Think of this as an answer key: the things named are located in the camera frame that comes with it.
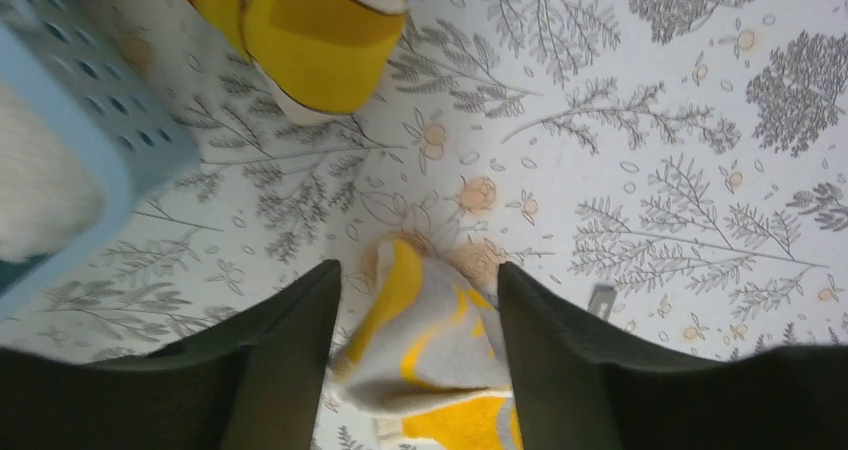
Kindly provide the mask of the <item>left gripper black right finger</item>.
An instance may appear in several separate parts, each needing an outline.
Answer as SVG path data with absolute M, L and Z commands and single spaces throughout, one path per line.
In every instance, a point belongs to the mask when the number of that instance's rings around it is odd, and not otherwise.
M 843 449 L 847 350 L 783 346 L 729 362 L 602 320 L 520 267 L 498 303 L 528 449 Z

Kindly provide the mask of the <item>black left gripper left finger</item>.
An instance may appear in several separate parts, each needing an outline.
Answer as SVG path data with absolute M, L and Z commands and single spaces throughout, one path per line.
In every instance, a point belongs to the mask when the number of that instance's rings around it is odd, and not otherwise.
M 307 449 L 341 266 L 324 261 L 231 318 L 145 356 L 71 364 L 1 353 L 5 449 Z

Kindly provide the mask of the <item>grey yellow patterned towel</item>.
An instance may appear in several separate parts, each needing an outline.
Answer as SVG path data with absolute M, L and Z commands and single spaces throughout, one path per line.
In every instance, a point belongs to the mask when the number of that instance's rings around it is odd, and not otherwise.
M 334 397 L 369 415 L 382 447 L 521 449 L 498 310 L 449 264 L 393 238 L 377 298 L 328 365 Z

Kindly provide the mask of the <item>cream terry towel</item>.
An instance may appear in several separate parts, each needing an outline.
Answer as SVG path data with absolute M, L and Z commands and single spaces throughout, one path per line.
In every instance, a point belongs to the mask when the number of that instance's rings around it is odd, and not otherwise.
M 1 259 L 53 254 L 99 220 L 100 186 L 58 134 L 1 86 Z

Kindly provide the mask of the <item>floral patterned table mat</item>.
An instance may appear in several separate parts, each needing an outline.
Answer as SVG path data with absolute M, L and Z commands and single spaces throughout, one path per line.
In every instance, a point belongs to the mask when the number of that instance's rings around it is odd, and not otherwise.
M 187 0 L 72 0 L 198 166 L 13 315 L 1 353 L 145 356 L 341 266 L 311 445 L 382 447 L 328 365 L 393 238 L 729 362 L 847 350 L 847 0 L 410 0 L 354 114 L 291 122 Z

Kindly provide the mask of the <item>blue yellow printed towel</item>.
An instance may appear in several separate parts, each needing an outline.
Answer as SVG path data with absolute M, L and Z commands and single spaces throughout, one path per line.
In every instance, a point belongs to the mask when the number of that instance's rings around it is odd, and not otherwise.
M 350 116 L 372 97 L 410 0 L 187 0 L 260 73 L 297 125 Z

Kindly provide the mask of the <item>light blue plastic basket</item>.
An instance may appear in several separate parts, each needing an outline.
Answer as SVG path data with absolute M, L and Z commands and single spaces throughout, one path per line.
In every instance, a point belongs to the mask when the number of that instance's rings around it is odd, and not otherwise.
M 100 186 L 93 227 L 50 256 L 1 267 L 8 317 L 119 233 L 146 197 L 195 169 L 200 152 L 72 0 L 5 0 L 1 80 L 56 131 Z

